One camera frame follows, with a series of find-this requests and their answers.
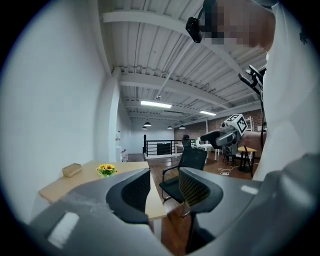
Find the wooden box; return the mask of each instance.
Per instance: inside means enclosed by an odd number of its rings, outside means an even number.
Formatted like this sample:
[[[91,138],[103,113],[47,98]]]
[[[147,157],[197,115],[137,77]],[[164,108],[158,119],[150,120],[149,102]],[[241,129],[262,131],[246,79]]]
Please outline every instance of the wooden box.
[[[81,172],[81,164],[79,163],[73,163],[62,168],[63,176],[68,178],[71,178],[72,176],[76,175],[79,172]]]

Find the metal pole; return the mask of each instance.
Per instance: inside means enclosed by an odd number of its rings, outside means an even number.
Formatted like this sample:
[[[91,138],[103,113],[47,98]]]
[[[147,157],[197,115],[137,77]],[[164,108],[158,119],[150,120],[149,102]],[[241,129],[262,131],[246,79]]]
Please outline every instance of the metal pole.
[[[205,130],[206,133],[208,133],[208,118],[205,119]]]
[[[189,49],[191,48],[191,46],[193,45],[194,41],[191,39],[190,43],[188,44],[188,46],[184,49],[183,53],[180,55],[180,57],[178,58],[178,60],[176,61],[175,65],[173,66],[171,72],[169,73],[169,75],[166,77],[161,89],[158,92],[157,97],[160,96],[160,94],[162,93],[162,91],[164,90],[166,83],[168,82],[169,78],[171,77],[171,75],[173,74],[173,72],[176,70],[178,64],[181,62],[181,60],[183,59],[183,57],[185,56],[185,54],[187,53],[187,51],[189,51]]]

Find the table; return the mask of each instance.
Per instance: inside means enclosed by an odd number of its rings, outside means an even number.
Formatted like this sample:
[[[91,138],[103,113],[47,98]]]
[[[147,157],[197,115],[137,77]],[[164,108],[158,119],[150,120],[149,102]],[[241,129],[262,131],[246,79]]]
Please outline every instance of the table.
[[[175,153],[175,158],[177,158],[178,153],[177,153],[177,147],[179,148],[183,148],[184,146],[182,144],[175,144],[174,145],[174,153]],[[192,148],[203,148],[205,151],[207,151],[206,154],[206,159],[205,159],[205,163],[207,163],[207,158],[209,157],[209,149],[212,149],[212,145],[211,144],[198,144],[198,145],[191,145]],[[215,155],[214,155],[214,160],[217,161],[217,152],[218,155],[220,155],[220,151],[219,149],[215,150]]]
[[[247,154],[246,150],[248,153],[252,152],[251,166],[250,166],[249,155]],[[251,178],[252,178],[254,176],[253,170],[254,170],[254,162],[255,162],[255,153],[257,152],[257,150],[250,148],[250,147],[247,147],[245,149],[244,146],[241,146],[241,147],[238,147],[238,151],[241,152],[241,161],[240,161],[239,171],[241,171],[243,173],[247,173],[246,161],[248,161],[249,171],[251,173]]]
[[[102,164],[106,163],[90,161],[82,165],[82,171],[77,173],[75,176],[71,178],[63,176],[42,188],[38,193],[41,197],[52,204],[75,187],[101,179],[96,168]],[[110,162],[108,164],[114,165],[119,173],[149,168],[148,162]],[[154,235],[161,241],[162,218],[166,217],[167,213],[158,194],[152,175],[150,175],[150,192],[145,203],[145,214],[148,215],[149,221],[153,221]]]

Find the hand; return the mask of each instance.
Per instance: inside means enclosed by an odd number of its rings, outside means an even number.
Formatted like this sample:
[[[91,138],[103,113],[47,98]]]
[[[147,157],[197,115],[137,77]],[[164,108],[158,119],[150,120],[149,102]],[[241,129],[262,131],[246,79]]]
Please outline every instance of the hand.
[[[260,137],[261,137],[261,132],[246,131],[243,134],[238,146],[239,147],[247,147],[247,148],[261,151],[262,149],[261,149]],[[267,133],[264,132],[263,133],[263,144],[265,144],[266,138],[267,138]]]

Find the potted plant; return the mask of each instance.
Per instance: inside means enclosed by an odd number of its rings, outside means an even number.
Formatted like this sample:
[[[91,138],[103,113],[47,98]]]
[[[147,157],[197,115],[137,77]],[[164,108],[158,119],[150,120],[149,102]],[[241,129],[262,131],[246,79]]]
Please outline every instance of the potted plant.
[[[118,170],[112,164],[100,164],[96,170],[101,178],[107,178],[118,173]]]

